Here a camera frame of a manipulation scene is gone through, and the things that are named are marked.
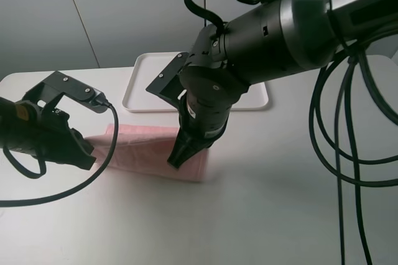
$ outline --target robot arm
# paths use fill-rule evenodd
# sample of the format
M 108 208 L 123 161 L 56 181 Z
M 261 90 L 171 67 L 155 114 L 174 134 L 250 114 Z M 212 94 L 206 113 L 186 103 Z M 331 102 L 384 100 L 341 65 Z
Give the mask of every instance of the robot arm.
M 398 22 L 398 0 L 238 1 L 260 5 L 225 23 L 185 0 L 213 24 L 147 88 L 178 108 L 180 131 L 168 160 L 176 168 L 222 136 L 231 106 L 250 85 L 327 66 L 340 44 L 367 47 Z
M 10 163 L 28 178 L 44 175 L 46 161 L 85 170 L 94 164 L 95 157 L 90 155 L 93 146 L 76 129 L 69 128 L 69 115 L 56 108 L 63 96 L 95 113 L 109 107 L 102 92 L 60 72 L 53 72 L 16 103 L 0 98 L 0 147 Z M 11 151 L 34 156 L 40 173 L 23 167 Z

